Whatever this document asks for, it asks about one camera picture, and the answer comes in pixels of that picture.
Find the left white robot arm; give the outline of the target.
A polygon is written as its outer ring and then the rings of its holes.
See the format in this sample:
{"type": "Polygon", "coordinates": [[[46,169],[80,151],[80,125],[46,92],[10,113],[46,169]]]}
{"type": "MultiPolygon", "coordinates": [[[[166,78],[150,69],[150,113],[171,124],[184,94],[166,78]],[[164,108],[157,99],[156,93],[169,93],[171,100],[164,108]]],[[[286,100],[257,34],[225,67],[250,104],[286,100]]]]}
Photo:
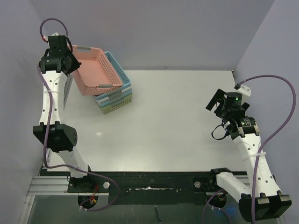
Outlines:
{"type": "Polygon", "coordinates": [[[90,168],[76,148],[76,129],[64,120],[64,102],[70,75],[81,63],[75,58],[67,36],[55,33],[47,39],[49,47],[37,66],[43,83],[43,106],[39,124],[33,127],[33,134],[43,144],[43,158],[47,158],[47,150],[56,153],[64,162],[61,166],[69,169],[71,178],[79,179],[78,186],[89,192],[93,190],[95,180],[88,176],[90,168]]]}

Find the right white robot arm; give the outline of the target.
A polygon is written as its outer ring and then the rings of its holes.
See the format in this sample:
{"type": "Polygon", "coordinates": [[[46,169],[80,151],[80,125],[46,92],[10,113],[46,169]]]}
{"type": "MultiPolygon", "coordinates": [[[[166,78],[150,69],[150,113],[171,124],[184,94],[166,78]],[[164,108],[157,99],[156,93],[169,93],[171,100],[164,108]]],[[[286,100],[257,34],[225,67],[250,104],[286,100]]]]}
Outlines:
{"type": "Polygon", "coordinates": [[[221,188],[238,203],[241,216],[246,222],[279,218],[291,206],[289,195],[284,195],[277,185],[261,149],[261,137],[253,117],[246,116],[249,104],[242,102],[239,92],[218,89],[206,109],[221,119],[221,127],[237,146],[245,164],[249,186],[238,180],[226,168],[213,169],[209,188],[221,188]]]}

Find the pink plastic basket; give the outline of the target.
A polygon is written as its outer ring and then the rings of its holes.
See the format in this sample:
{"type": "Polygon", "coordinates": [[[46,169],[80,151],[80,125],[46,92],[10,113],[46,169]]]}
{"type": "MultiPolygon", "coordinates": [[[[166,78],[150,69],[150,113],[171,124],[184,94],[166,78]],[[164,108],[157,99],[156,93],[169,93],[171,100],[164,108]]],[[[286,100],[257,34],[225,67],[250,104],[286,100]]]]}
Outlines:
{"type": "Polygon", "coordinates": [[[73,55],[81,63],[72,75],[83,96],[95,96],[123,85],[116,70],[100,48],[73,45],[73,55]]]}

